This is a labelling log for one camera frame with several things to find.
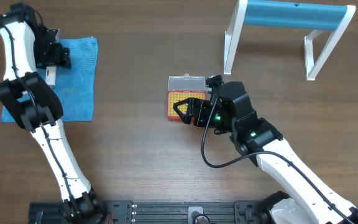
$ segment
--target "robotic arm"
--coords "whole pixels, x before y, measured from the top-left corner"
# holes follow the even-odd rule
[[[220,168],[249,158],[288,192],[277,193],[261,203],[265,223],[358,223],[358,209],[331,190],[294,153],[283,135],[268,121],[258,118],[241,82],[223,83],[218,75],[206,80],[210,100],[188,98],[173,105],[181,120],[206,127],[201,153],[207,165]],[[178,106],[187,105],[186,113]],[[231,141],[241,157],[219,166],[204,155],[207,127],[214,134],[232,133]]]
[[[15,122],[30,131],[44,151],[60,187],[65,219],[84,223],[102,214],[102,222],[107,208],[94,193],[68,145],[61,120],[62,104],[37,73],[37,68],[71,68],[70,51],[57,42],[59,30],[47,29],[43,22],[38,24],[34,12],[30,6],[19,3],[0,16],[6,55],[0,100]],[[24,94],[30,99],[18,101]]]

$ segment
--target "blue towel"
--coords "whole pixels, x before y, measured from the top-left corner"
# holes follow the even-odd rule
[[[98,40],[87,37],[83,39],[60,40],[64,47],[70,49],[71,69],[57,67],[56,95],[62,102],[63,121],[91,121],[93,115],[93,87],[96,62],[98,60]],[[38,69],[45,79],[45,70]],[[29,99],[25,95],[21,100]],[[4,107],[2,122],[14,122],[11,114]]]

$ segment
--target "open lid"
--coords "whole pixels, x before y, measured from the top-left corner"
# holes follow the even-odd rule
[[[205,91],[204,76],[169,76],[168,91]]]

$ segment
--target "brown wood surface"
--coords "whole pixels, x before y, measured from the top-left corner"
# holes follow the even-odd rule
[[[0,14],[16,1],[0,0]],[[305,80],[309,30],[245,26],[232,75],[253,107],[301,159],[358,206],[358,1],[356,14],[315,82]],[[62,38],[97,37],[92,122],[65,123],[83,173],[103,199],[161,202],[260,200],[282,189],[249,160],[211,169],[200,155],[203,129],[167,121],[169,75],[223,71],[224,31],[235,0],[26,1]],[[325,39],[315,41],[318,53]],[[4,74],[0,38],[0,81]],[[207,158],[238,156],[228,135],[210,133]],[[31,135],[0,122],[0,222],[25,223],[30,202],[60,192]]]

